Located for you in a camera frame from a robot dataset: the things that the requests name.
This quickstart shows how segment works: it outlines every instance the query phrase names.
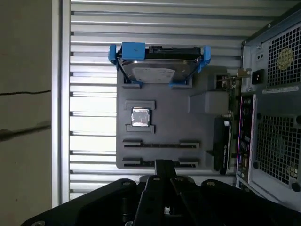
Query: ventilation grille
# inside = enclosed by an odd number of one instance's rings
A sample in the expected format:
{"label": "ventilation grille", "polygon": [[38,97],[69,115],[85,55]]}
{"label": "ventilation grille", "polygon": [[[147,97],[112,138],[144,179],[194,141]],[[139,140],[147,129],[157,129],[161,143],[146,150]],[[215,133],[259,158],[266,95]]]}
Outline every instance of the ventilation grille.
{"label": "ventilation grille", "polygon": [[256,159],[260,170],[289,184],[298,178],[301,129],[293,118],[264,116],[258,125]]}
{"label": "ventilation grille", "polygon": [[269,45],[268,86],[300,82],[301,27],[274,39]]}

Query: gray mounting plate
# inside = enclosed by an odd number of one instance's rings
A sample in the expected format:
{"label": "gray mounting plate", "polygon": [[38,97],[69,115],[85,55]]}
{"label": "gray mounting plate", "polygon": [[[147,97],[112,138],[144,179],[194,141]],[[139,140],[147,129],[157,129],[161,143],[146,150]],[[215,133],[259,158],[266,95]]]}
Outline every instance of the gray mounting plate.
{"label": "gray mounting plate", "polygon": [[[227,74],[224,67],[209,67],[195,74],[193,86],[172,89],[167,84],[124,84],[123,75],[117,73],[117,167],[141,169],[140,160],[169,159],[180,165],[194,164],[190,170],[213,168],[213,157],[206,151],[213,148],[214,119],[216,115],[189,113],[189,96],[215,88],[215,75]],[[131,108],[151,109],[150,127],[132,129]],[[132,147],[144,144],[174,144],[174,147]]]}

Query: corrugated metal wall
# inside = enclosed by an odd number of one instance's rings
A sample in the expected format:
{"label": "corrugated metal wall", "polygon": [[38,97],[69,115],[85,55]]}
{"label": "corrugated metal wall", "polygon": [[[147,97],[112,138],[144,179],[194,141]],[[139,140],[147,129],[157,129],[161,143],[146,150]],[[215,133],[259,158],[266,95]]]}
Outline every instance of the corrugated metal wall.
{"label": "corrugated metal wall", "polygon": [[[70,180],[70,198],[119,178],[137,181],[141,175],[153,173],[119,170],[115,166],[116,69],[107,60],[111,43],[210,45],[210,65],[225,66],[234,73],[240,67],[242,40],[294,4],[253,0],[71,0],[67,7],[71,12],[71,76],[70,81],[65,79],[70,82],[70,111],[63,111],[62,116],[63,121],[70,119],[70,149],[64,150],[68,145],[63,145],[62,150],[70,154],[69,159],[63,159],[70,162],[63,165],[68,164],[71,173],[66,175],[69,171],[62,168],[63,180]],[[193,178],[200,182],[210,173],[194,172]],[[217,179],[227,183],[233,180]]]}

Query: blue clip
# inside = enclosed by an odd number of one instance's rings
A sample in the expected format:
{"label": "blue clip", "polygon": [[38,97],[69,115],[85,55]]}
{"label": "blue clip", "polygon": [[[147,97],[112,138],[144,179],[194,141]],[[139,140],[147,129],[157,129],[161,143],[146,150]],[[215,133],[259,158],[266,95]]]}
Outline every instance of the blue clip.
{"label": "blue clip", "polygon": [[109,49],[109,61],[117,66],[117,58],[116,58],[116,45],[111,44]]}
{"label": "blue clip", "polygon": [[144,60],[145,43],[123,42],[122,43],[122,60]]}
{"label": "blue clip", "polygon": [[202,71],[202,68],[210,63],[211,60],[211,47],[204,46],[204,59],[200,62],[198,66],[198,73]]}

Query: hard drive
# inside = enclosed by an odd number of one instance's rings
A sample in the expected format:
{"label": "hard drive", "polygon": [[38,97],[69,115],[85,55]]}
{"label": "hard drive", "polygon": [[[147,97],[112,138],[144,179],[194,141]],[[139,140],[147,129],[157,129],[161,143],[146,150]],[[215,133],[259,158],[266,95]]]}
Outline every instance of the hard drive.
{"label": "hard drive", "polygon": [[127,42],[117,53],[116,46],[110,47],[109,59],[123,72],[126,83],[183,84],[210,62],[210,47],[204,47],[203,51],[201,54],[200,47],[145,48],[145,43]]}

